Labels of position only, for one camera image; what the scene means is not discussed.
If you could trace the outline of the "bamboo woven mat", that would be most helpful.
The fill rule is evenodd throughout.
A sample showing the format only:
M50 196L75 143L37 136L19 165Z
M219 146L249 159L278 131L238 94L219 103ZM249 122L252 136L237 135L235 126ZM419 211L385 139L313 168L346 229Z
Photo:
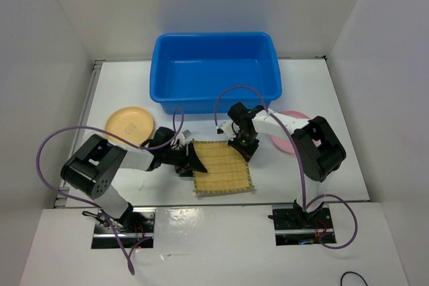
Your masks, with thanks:
M194 148L206 173L193 173L197 196L222 196L255 189L248 163L226 141L195 141Z

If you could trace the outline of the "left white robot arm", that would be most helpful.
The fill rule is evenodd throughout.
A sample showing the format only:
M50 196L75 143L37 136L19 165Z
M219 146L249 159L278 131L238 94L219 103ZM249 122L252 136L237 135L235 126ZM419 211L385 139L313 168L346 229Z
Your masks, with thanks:
M94 134L60 172L65 182L84 193L109 215L109 224L118 232L126 232L142 220L133 211L133 205L112 186L119 169L153 171L166 164L173 166L180 177L208 171L198 158L194 143L187 142L183 134L175 136L175 132L167 127L158 128L141 148L126 149Z

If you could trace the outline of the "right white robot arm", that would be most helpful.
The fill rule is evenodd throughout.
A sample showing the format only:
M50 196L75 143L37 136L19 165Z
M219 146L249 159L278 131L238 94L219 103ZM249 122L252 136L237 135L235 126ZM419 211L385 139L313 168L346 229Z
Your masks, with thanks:
M298 160L301 192L293 203L294 222L308 228L322 209L322 193L332 172L339 169L347 154L328 121L320 116L300 119L258 105L246 108L241 102L228 111L229 121L217 126L217 133L225 134L228 144L245 161L259 147L258 134L289 141Z

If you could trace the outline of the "blue plastic bin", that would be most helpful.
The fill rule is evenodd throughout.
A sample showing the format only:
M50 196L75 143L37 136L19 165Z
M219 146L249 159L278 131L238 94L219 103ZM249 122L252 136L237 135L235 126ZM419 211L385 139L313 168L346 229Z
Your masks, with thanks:
M155 43L150 98L171 114L227 112L241 101L269 104L282 95L282 77L271 37L263 32L171 33Z

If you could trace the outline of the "orange plastic plate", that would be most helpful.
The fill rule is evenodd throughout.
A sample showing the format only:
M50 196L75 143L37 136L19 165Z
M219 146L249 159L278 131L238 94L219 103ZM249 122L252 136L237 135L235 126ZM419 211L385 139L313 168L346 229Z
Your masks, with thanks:
M141 145L154 131L154 118L138 106L127 106L115 111L105 123L105 130L126 141Z

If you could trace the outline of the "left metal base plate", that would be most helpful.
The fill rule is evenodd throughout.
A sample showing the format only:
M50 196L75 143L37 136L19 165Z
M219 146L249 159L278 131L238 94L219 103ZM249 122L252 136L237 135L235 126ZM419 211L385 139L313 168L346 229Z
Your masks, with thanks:
M153 248L154 247L154 228L156 221L156 210L154 208L136 208L137 219L127 228L113 220L113 225L117 229L117 234L125 249L135 248ZM83 211L83 216L95 220L92 249L114 249L119 248L115 235L111 227L105 220L100 211Z

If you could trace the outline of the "metal base plate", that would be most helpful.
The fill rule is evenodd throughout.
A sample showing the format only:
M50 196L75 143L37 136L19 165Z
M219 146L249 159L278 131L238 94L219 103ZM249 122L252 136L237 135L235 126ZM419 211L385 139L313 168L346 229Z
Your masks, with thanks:
M117 229L117 234L125 249L135 248L153 248L154 247L154 228L156 221L156 210L154 208L136 208L137 219L127 228L113 220L113 225ZM105 220L100 211L83 211L83 216L95 220L92 249L114 249L119 248L115 235L111 227Z
M323 206L313 218L301 223L293 205L273 206L267 217L273 223L277 246L336 244L334 225L328 206Z

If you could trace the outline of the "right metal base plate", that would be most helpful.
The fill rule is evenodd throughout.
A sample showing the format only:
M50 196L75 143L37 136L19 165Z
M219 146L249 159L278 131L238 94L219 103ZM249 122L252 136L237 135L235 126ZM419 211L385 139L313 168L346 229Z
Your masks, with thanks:
M301 223L293 205L273 206L267 217L273 223L277 246L336 244L334 225L328 206L323 206L313 218Z

